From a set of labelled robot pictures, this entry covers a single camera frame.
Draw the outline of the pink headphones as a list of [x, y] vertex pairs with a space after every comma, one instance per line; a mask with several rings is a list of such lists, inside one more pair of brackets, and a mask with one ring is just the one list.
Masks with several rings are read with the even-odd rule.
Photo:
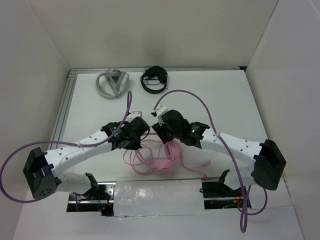
[[170, 170], [183, 160], [183, 152], [180, 144], [172, 140], [167, 143], [161, 143], [158, 149], [158, 157], [149, 158], [149, 166], [153, 170]]

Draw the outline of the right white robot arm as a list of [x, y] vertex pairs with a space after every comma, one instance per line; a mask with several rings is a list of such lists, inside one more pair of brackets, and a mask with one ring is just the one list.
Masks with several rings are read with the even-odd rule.
[[151, 115], [157, 118], [152, 128], [163, 143], [177, 139], [186, 146], [225, 155], [231, 153], [236, 160], [247, 165], [240, 170], [223, 172], [218, 184], [223, 196], [230, 196], [241, 185], [258, 185], [269, 191], [278, 188], [287, 162], [274, 141], [249, 141], [214, 131], [207, 124], [188, 122], [173, 109], [154, 110]]

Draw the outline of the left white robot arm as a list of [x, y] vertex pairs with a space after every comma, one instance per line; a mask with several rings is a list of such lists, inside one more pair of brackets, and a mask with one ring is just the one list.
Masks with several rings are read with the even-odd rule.
[[97, 155], [116, 149], [138, 150], [141, 136], [149, 125], [140, 117], [130, 122], [111, 122], [96, 133], [78, 141], [75, 146], [63, 146], [42, 151], [30, 151], [23, 168], [32, 197], [42, 200], [54, 192], [71, 192], [92, 200], [102, 188], [91, 173], [68, 173], [67, 170]]

